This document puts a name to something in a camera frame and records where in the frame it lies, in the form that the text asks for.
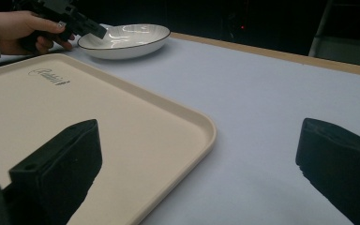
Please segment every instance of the beige tray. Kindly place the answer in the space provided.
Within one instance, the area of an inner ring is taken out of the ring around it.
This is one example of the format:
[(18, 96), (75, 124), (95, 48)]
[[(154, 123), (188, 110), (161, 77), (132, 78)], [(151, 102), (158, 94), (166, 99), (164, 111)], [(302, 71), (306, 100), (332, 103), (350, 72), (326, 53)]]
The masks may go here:
[(69, 224), (137, 224), (211, 150), (212, 121), (62, 54), (0, 67), (0, 185), (62, 129), (96, 118), (103, 167)]

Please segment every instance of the black object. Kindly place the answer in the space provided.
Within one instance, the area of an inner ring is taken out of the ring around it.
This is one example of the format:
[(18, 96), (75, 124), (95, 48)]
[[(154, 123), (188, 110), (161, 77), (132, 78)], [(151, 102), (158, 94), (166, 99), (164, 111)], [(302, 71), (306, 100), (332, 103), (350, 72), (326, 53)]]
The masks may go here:
[(10, 171), (0, 224), (67, 224), (101, 168), (98, 122), (67, 127)]
[(296, 164), (353, 224), (360, 225), (360, 137), (324, 121), (303, 122)]
[[(42, 18), (65, 23), (66, 30), (59, 34), (64, 41), (67, 41), (72, 34), (84, 36), (89, 33), (103, 39), (107, 29), (78, 12), (78, 9), (71, 3), (72, 0), (15, 0), (13, 8), (15, 10), (31, 10)], [(29, 37), (25, 37), (21, 40), (22, 47), (34, 53), (37, 50), (36, 39), (43, 35), (44, 32), (36, 31)]]

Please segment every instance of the white table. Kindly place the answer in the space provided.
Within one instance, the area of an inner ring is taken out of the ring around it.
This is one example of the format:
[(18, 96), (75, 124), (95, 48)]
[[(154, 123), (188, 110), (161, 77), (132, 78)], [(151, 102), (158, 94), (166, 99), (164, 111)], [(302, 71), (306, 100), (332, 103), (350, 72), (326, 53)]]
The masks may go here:
[(216, 123), (213, 151), (142, 224), (351, 224), (303, 176), (295, 154), (306, 117), (360, 135), (360, 67), (178, 34), (130, 60), (63, 53)]

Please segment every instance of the hand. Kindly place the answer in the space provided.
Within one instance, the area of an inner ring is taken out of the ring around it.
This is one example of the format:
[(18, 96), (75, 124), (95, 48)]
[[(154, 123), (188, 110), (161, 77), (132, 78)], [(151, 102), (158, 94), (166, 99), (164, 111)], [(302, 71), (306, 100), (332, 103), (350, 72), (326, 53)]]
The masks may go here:
[(35, 43), (37, 53), (45, 54), (53, 47), (53, 42), (63, 46), (66, 50), (71, 50), (72, 45), (68, 41), (61, 40), (57, 35), (64, 32), (65, 27), (59, 26), (57, 22), (52, 22), (39, 18), (31, 11), (11, 11), (0, 12), (0, 51), (1, 54), (31, 54), (23, 49), (19, 40), (31, 35), (34, 31), (45, 31), (46, 36), (39, 36)]

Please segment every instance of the white bowl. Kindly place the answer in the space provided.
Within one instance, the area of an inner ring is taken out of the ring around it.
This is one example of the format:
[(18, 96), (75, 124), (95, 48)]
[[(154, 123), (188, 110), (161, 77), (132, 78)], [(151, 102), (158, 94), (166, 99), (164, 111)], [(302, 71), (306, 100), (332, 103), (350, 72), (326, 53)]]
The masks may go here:
[(162, 47), (171, 31), (160, 25), (132, 24), (106, 26), (100, 39), (92, 34), (78, 40), (81, 49), (96, 58), (127, 59), (152, 53)]

